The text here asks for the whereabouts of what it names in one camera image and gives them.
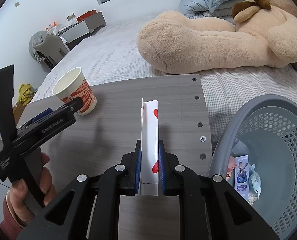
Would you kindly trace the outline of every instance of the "human hand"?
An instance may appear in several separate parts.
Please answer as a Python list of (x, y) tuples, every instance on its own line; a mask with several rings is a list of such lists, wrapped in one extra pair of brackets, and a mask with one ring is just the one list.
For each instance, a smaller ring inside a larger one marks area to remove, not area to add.
[[(45, 153), (41, 153), (42, 165), (50, 161), (50, 157)], [(52, 175), (50, 171), (43, 167), (40, 180), (40, 189), (45, 194), (44, 205), (50, 203), (50, 201), (56, 196), (55, 187), (52, 184)], [(28, 193), (28, 187), (26, 182), (21, 179), (17, 183), (13, 184), (10, 188), (10, 203), (13, 206), (14, 212), (18, 218), (27, 225), (34, 218), (32, 212), (24, 204), (24, 199)]]

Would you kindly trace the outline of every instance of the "tabletop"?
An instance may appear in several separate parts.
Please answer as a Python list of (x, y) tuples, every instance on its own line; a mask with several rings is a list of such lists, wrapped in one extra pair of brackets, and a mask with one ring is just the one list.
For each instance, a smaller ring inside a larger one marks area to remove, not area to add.
[[(56, 190), (79, 174), (94, 176), (120, 163), (141, 138), (141, 105), (159, 101), (159, 139), (167, 152), (197, 174), (207, 176), (212, 159), (210, 127), (199, 75), (166, 75), (92, 86), (95, 109), (75, 114), (76, 123), (44, 143)], [(29, 103), (18, 125), (63, 103), (48, 97)], [(119, 239), (179, 239), (179, 199), (121, 196)]]

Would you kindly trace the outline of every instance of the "silver screw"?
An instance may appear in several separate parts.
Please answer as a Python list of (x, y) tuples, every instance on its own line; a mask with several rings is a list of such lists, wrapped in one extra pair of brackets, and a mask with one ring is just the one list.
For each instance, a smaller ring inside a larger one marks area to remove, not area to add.
[(124, 171), (125, 170), (125, 166), (123, 164), (119, 164), (115, 166), (115, 169), (117, 171)]
[(223, 178), (220, 175), (214, 175), (213, 180), (215, 182), (222, 182)]
[(178, 172), (182, 172), (182, 171), (185, 170), (185, 167), (182, 166), (182, 165), (177, 165), (177, 166), (175, 166), (175, 170), (178, 171)]
[(86, 181), (86, 179), (87, 179), (87, 176), (84, 175), (84, 174), (81, 174), (81, 175), (77, 176), (77, 181), (78, 182), (84, 182), (84, 181)]

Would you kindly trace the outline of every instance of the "laundry basket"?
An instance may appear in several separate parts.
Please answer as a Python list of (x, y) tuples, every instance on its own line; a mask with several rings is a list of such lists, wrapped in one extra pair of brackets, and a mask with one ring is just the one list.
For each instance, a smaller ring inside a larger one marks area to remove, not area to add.
[[(233, 153), (237, 143), (243, 147)], [(262, 182), (252, 207), (280, 239), (297, 239), (297, 105), (277, 95), (243, 105), (222, 133), (209, 176), (225, 177), (229, 157), (242, 155), (256, 164)]]

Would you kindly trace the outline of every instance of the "cup rim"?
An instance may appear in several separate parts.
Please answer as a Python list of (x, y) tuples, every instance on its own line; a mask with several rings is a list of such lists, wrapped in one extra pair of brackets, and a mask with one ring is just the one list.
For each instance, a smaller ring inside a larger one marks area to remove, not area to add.
[[(59, 91), (59, 92), (57, 92), (57, 93), (53, 93), (53, 91), (54, 91), (54, 88), (56, 87), (56, 85), (57, 85), (57, 83), (62, 79), (62, 78), (64, 78), (64, 76), (66, 75), (66, 74), (68, 74), (69, 72), (71, 72), (71, 71), (73, 71), (74, 69), (77, 69), (77, 68), (79, 68), (79, 72), (78, 72), (78, 75), (76, 76), (76, 78), (74, 78), (73, 80), (72, 80), (72, 82), (70, 83), (70, 84), (68, 84), (65, 88), (63, 88), (61, 91)], [(69, 87), (77, 78), (78, 78), (78, 76), (80, 75), (80, 73), (82, 72), (82, 68), (81, 67), (75, 67), (75, 68), (72, 68), (71, 70), (69, 70), (69, 71), (67, 71), (56, 83), (55, 83), (55, 85), (54, 85), (54, 87), (53, 87), (53, 89), (52, 89), (52, 95), (53, 96), (56, 96), (56, 95), (58, 95), (58, 94), (60, 94), (60, 93), (62, 93), (64, 90), (66, 90), (66, 88), (67, 87)]]

